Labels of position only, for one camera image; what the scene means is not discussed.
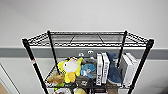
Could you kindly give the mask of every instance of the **white box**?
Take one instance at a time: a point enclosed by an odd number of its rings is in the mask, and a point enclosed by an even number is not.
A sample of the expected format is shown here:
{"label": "white box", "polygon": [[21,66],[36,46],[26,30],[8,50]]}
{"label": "white box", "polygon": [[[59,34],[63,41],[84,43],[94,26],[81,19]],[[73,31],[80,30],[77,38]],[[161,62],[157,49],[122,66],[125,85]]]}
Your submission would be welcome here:
{"label": "white box", "polygon": [[103,57],[103,76],[102,76],[102,83],[105,84],[107,81],[107,75],[109,70],[110,61],[106,53],[102,53]]}
{"label": "white box", "polygon": [[137,70],[137,60],[130,53],[122,54],[119,66],[122,75],[122,85],[129,87]]}
{"label": "white box", "polygon": [[96,85],[101,86],[102,80],[102,68],[103,68],[103,60],[102,55],[97,53],[97,78],[96,78]]}

